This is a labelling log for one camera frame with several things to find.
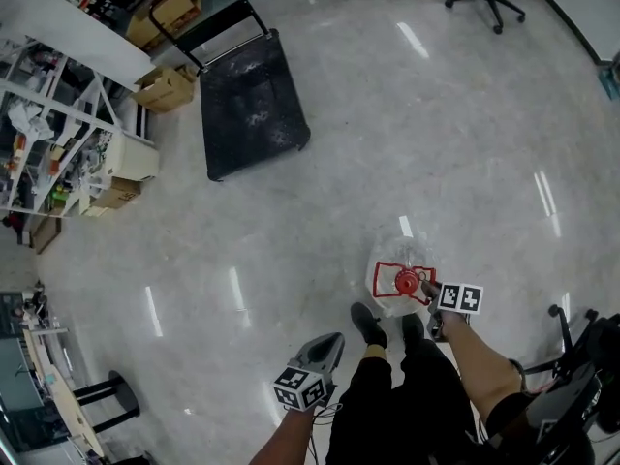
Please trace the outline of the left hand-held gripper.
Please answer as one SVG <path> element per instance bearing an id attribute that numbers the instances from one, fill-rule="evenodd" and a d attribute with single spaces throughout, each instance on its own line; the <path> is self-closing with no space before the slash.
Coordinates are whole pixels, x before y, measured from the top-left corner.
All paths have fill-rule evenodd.
<path id="1" fill-rule="evenodd" d="M 324 334 L 305 343 L 273 381 L 276 400 L 287 410 L 326 408 L 336 388 L 332 374 L 344 348 L 341 332 Z"/>

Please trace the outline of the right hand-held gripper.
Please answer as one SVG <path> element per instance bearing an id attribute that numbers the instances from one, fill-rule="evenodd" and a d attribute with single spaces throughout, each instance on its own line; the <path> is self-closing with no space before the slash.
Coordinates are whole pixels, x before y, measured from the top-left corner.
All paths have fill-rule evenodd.
<path id="1" fill-rule="evenodd" d="M 426 298 L 430 300 L 430 314 L 427 330 L 435 342 L 445 342 L 443 334 L 444 313 L 453 313 L 462 317 L 467 324 L 472 315 L 481 311 L 483 287 L 465 283 L 435 283 L 421 280 L 420 286 Z"/>

